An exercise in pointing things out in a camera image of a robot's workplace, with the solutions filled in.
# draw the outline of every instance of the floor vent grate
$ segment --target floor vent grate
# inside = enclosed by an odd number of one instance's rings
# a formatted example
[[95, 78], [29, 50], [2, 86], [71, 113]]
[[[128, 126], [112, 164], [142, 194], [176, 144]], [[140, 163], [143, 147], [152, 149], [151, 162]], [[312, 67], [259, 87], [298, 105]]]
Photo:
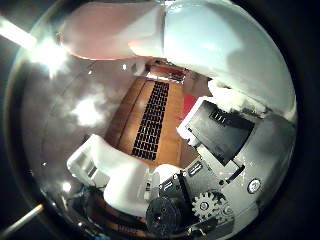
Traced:
[[168, 92], [168, 83], [155, 83], [134, 142], [133, 156], [156, 159]]

